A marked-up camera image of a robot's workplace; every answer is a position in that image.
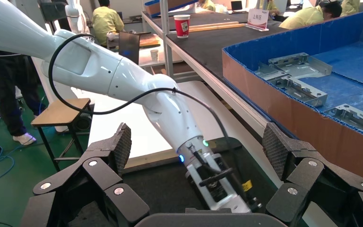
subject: person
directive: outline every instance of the person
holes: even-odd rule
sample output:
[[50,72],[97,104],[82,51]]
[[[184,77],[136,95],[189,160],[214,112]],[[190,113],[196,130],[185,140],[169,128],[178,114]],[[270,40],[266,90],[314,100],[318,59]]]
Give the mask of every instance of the person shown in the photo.
[[[0,51],[0,55],[16,55]],[[37,72],[31,63],[31,58],[24,55],[0,57],[0,116],[6,124],[14,141],[22,145],[30,145],[36,139],[27,133],[21,118],[21,111],[16,99],[17,86],[23,95],[27,106],[38,116],[45,106],[37,93]]]
[[215,11],[215,4],[211,0],[199,0],[198,3],[203,9]]
[[324,20],[337,18],[342,13],[342,7],[337,1],[326,4],[324,7],[310,7],[297,11],[288,17],[279,27],[295,29],[298,27],[320,23]]
[[[263,5],[264,5],[264,0],[261,0],[261,2],[259,3],[259,8],[262,9]],[[267,0],[266,10],[269,10],[269,15],[270,16],[278,15],[280,13],[280,11],[277,8],[274,0]]]
[[342,2],[342,14],[343,16],[348,16],[360,11],[360,0],[343,0]]
[[106,46],[106,34],[111,31],[122,31],[123,21],[119,14],[109,8],[109,0],[98,0],[100,7],[93,12],[93,28],[99,44]]

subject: monitor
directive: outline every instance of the monitor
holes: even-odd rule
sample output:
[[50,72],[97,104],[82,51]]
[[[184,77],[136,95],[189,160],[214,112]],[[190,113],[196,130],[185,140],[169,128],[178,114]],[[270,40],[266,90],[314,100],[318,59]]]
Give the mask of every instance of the monitor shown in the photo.
[[231,1],[231,4],[232,4],[233,11],[243,9],[242,1]]
[[138,65],[140,36],[127,32],[119,33],[119,54]]

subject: black table surface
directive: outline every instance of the black table surface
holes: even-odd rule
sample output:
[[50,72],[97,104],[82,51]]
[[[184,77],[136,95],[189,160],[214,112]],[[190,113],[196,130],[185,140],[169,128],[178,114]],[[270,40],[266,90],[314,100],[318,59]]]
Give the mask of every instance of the black table surface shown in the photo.
[[[162,19],[160,17],[150,17],[149,14],[144,12],[158,27],[162,29]],[[247,13],[241,14],[223,14],[223,13],[215,13],[213,11],[205,10],[200,13],[190,14],[190,26],[195,25],[209,25],[209,24],[217,24],[224,22],[234,22],[237,21],[239,23],[247,23]],[[169,30],[175,31],[174,18],[169,17]]]
[[233,44],[286,31],[277,26],[268,26],[268,28],[269,31],[267,32],[257,31],[248,27],[237,27],[192,32],[186,39],[179,39],[176,34],[170,34],[167,37],[208,71],[221,79],[223,78],[222,49]]

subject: white sneaker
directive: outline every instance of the white sneaker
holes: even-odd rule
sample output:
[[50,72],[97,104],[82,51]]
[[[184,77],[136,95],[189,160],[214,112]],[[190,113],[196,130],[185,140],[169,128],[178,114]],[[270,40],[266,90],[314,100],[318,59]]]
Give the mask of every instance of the white sneaker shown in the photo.
[[13,136],[13,140],[17,141],[25,146],[30,145],[30,144],[34,143],[35,141],[37,141],[32,135],[30,135],[28,133],[21,135],[21,136]]

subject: white paper cup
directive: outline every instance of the white paper cup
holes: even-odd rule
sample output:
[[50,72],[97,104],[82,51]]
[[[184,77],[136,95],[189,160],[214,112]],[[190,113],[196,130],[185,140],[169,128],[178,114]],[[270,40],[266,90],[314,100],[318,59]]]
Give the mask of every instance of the white paper cup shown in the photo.
[[151,59],[152,61],[159,61],[159,51],[158,50],[151,50]]

